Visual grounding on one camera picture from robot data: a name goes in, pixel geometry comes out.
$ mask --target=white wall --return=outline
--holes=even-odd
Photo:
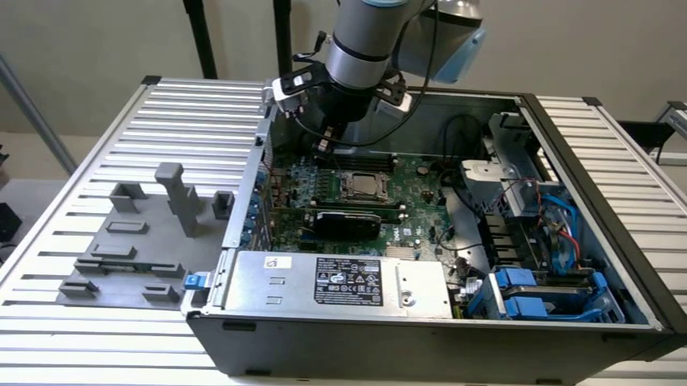
[[[685,0],[482,5],[487,42],[455,87],[599,97],[623,119],[687,100]],[[272,1],[206,0],[206,13],[220,77],[275,76]],[[334,0],[294,0],[295,51],[335,18]],[[0,0],[0,52],[59,133],[99,135],[143,75],[200,76],[182,0]],[[0,90],[0,131],[31,130]]]

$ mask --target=warning label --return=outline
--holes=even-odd
[[[383,306],[379,260],[318,257],[315,301],[343,306]]]

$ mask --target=slotted aluminum surface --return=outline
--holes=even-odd
[[[541,96],[539,101],[646,258],[687,310],[685,193],[603,107],[590,106],[581,98]]]
[[[116,181],[140,182],[147,192],[162,193],[152,171],[159,162],[175,161],[199,194],[238,191],[260,102],[258,83],[163,79],[139,88],[0,269],[0,384],[303,384],[230,379],[179,312],[55,304],[59,283],[111,210],[106,197]],[[683,384],[685,361],[686,349],[654,363],[621,363],[582,384]]]

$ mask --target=white sticker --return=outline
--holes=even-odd
[[[266,268],[291,269],[291,256],[266,256]]]

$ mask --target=motherboard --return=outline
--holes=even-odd
[[[403,155],[276,157],[272,250],[451,261],[437,245],[451,223],[433,165]]]

